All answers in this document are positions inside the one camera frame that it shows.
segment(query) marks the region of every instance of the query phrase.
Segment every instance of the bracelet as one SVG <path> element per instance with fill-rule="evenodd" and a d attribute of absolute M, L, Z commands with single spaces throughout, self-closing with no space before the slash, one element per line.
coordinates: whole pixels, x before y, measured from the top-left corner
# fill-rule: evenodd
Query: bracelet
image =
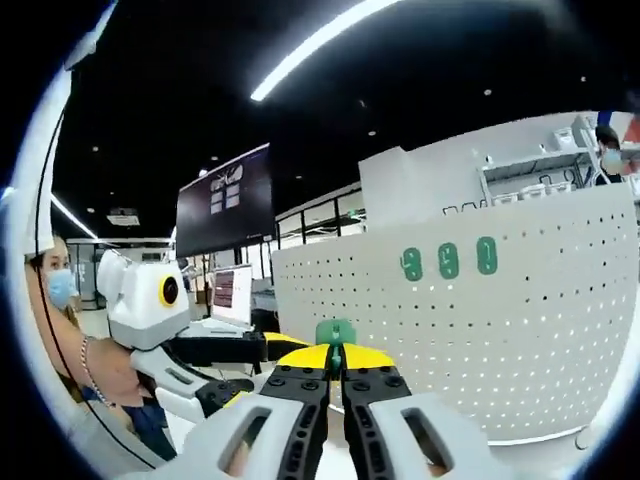
<path fill-rule="evenodd" d="M 91 372 L 89 371 L 89 367 L 87 366 L 87 347 L 89 346 L 89 340 L 93 340 L 93 337 L 89 337 L 85 335 L 85 337 L 82 339 L 82 347 L 80 348 L 80 362 L 82 363 L 82 368 L 84 368 L 84 373 L 87 374 L 87 378 L 91 382 L 91 388 L 93 389 L 96 396 L 98 397 L 98 400 L 104 403 L 107 407 L 114 407 L 115 404 L 108 401 L 107 398 L 102 394 L 102 392 L 98 388 L 98 385 L 96 385 L 96 382 L 93 380 L 93 377 L 91 376 Z"/>

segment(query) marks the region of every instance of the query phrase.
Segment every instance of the blue face mask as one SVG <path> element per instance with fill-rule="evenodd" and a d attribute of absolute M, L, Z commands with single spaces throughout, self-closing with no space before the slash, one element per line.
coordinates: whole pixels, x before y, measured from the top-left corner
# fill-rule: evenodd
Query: blue face mask
<path fill-rule="evenodd" d="M 71 297 L 76 294 L 76 286 L 71 270 L 52 270 L 47 274 L 49 285 L 49 299 L 58 309 L 64 310 L 71 301 Z"/>
<path fill-rule="evenodd" d="M 602 153 L 602 168 L 609 175 L 619 175 L 624 168 L 622 155 L 619 150 L 607 148 Z"/>

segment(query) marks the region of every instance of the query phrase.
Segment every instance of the white perforated wall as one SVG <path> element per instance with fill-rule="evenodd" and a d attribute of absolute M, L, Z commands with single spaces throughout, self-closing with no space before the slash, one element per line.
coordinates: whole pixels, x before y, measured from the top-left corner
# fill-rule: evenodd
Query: white perforated wall
<path fill-rule="evenodd" d="M 477 266 L 486 236 L 492 275 Z M 409 247 L 419 281 L 401 266 Z M 438 392 L 491 441 L 522 440 L 585 425 L 605 399 L 633 317 L 637 228 L 629 189 L 612 185 L 282 250 L 273 265 L 283 333 L 313 341 L 317 322 L 347 318 L 414 392 Z"/>

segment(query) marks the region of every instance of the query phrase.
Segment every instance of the person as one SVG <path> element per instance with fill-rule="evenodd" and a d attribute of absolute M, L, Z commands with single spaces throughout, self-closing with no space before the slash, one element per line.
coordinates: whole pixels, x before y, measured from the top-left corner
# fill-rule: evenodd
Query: person
<path fill-rule="evenodd" d="M 165 460 L 175 457 L 176 452 L 163 431 L 166 426 L 164 411 L 159 406 L 143 406 L 142 396 L 148 393 L 138 384 L 137 373 L 129 366 L 130 354 L 127 350 L 111 339 L 90 339 L 86 345 L 87 368 L 78 365 L 78 360 L 82 363 L 80 352 L 86 338 L 81 333 L 76 312 L 71 305 L 78 292 L 66 243 L 58 235 L 54 235 L 53 239 L 54 247 L 51 250 L 28 261 L 27 281 L 38 329 L 63 384 L 78 403 L 101 400 L 100 395 L 113 402 L 113 405 L 109 405 L 110 411 L 147 447 Z M 44 299 L 38 275 L 41 275 L 47 293 Z M 72 345 L 77 348 L 74 355 L 64 355 L 72 378 L 53 341 L 44 312 L 45 305 L 63 354 Z"/>
<path fill-rule="evenodd" d="M 596 185 L 607 185 L 609 183 L 622 182 L 623 175 L 633 173 L 635 164 L 622 159 L 620 151 L 620 140 L 618 134 L 609 125 L 598 125 L 596 127 L 596 140 L 598 141 L 598 160 L 602 175 L 596 178 Z"/>

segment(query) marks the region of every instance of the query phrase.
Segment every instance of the black ceiling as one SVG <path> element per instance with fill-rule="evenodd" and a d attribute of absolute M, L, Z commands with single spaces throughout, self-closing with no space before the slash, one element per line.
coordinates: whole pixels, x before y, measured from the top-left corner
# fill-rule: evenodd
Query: black ceiling
<path fill-rule="evenodd" d="M 280 213 L 357 181 L 358 161 L 396 145 L 631 108 L 632 20 L 546 0 L 405 0 L 325 45 L 264 102 L 249 99 L 284 56 L 356 3 L 120 2 L 73 72 L 54 193 L 102 237 L 166 237 L 181 186 L 265 142 Z M 141 226 L 110 225 L 114 207 L 136 208 Z"/>

